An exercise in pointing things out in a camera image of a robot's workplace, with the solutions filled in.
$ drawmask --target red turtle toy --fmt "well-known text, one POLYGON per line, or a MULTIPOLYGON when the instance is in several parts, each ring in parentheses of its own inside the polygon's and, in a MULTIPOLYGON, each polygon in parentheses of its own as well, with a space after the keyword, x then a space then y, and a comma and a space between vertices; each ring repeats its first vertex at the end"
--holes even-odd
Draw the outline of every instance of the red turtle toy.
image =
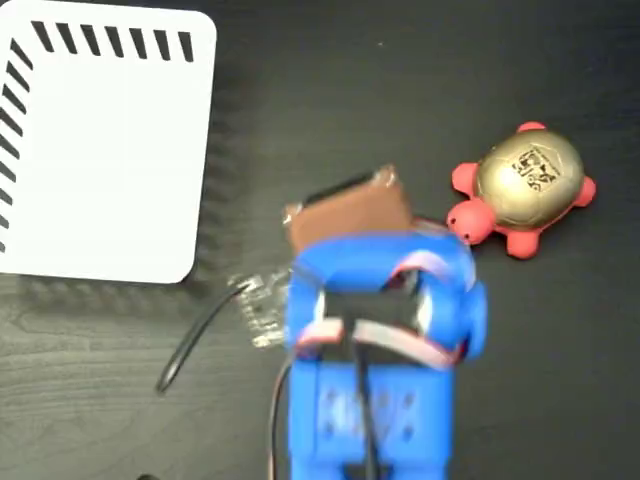
POLYGON ((499 232, 520 259, 534 256, 540 234, 596 193, 576 149, 538 122, 521 125, 478 163, 458 165, 452 181, 469 200, 451 209, 449 229, 469 245, 499 232))

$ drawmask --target blue robot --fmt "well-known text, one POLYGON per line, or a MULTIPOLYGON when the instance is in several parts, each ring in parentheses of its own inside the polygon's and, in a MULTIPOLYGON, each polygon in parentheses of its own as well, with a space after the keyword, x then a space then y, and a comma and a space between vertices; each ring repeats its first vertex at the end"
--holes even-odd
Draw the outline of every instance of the blue robot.
MULTIPOLYGON (((352 313, 357 317, 361 312, 352 313)), ((291 480, 364 479, 362 466, 370 460, 373 444, 377 478, 446 480, 453 367, 482 352, 487 332, 485 288, 476 281, 465 245, 438 229, 317 243, 293 264, 286 328, 293 358, 291 480), (408 273, 414 293, 405 296, 415 300, 416 308, 406 324, 366 319, 347 324, 335 312, 328 316, 329 295, 374 299, 394 279, 404 275, 407 282, 408 273), (366 385, 361 385, 353 362, 323 350, 327 345, 338 348, 347 335, 404 353, 406 361, 369 364, 366 385), (359 386, 367 389, 367 402, 359 386)))

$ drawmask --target black wire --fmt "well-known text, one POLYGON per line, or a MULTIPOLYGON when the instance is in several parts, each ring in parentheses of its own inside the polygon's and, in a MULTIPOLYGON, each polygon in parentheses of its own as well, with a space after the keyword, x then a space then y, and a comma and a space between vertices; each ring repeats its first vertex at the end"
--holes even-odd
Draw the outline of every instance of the black wire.
POLYGON ((353 363, 356 367, 356 381, 360 409, 362 413, 362 424, 364 426, 365 441, 365 479, 380 480, 380 462, 378 461, 378 445, 375 436, 373 421, 373 410, 371 408, 371 395, 369 392, 368 365, 360 349, 360 345, 353 338, 355 331, 355 318, 345 315, 343 317, 345 336, 351 347, 353 363))
POLYGON ((278 412, 280 406, 280 399, 282 397, 282 390, 285 384, 287 377, 289 376, 289 372, 291 372, 291 365, 295 358, 295 354, 290 355, 287 360, 282 364, 280 368, 280 372, 278 373, 278 378, 276 379, 276 384, 273 390, 273 395, 271 397, 271 408, 269 410, 269 437, 267 440, 267 452, 269 455, 269 466, 268 466, 268 479, 276 480, 278 478, 278 455, 276 452, 277 443, 278 443, 278 412))
POLYGON ((196 346, 198 340, 200 340, 200 337, 211 321, 220 312, 220 310, 227 305, 227 303, 229 303, 236 295, 242 293, 248 286, 249 284, 246 282, 232 285, 223 295, 207 306, 200 316, 196 318, 196 321, 193 323, 192 327, 178 345, 178 348, 173 352, 169 362, 164 367, 164 370, 156 383, 157 393, 162 394, 167 391, 178 376, 178 373, 180 373, 180 369, 191 354, 193 347, 196 346))

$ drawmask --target dark wooden table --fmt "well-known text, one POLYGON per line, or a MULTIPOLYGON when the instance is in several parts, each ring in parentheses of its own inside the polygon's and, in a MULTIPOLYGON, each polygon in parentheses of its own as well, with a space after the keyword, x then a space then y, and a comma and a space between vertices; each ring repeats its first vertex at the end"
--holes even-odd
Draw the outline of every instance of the dark wooden table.
POLYGON ((288 261, 286 202, 394 162, 416 210, 444 216, 452 168, 532 119, 574 141, 598 198, 532 261, 476 250, 491 331, 458 376, 451 478, 637 476, 637 2, 148 5, 219 31, 197 269, 172 287, 0 278, 2 480, 265 478, 282 352, 254 348, 237 308, 153 392, 203 298, 288 261))

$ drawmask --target gold turtle shell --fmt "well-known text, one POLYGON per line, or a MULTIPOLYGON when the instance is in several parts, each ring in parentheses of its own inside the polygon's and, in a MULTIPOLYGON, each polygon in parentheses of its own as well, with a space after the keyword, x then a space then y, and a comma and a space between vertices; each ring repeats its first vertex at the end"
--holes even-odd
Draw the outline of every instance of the gold turtle shell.
POLYGON ((584 168, 577 150, 548 130, 516 133, 478 164, 475 194, 500 226, 517 230, 549 224, 578 196, 584 168))

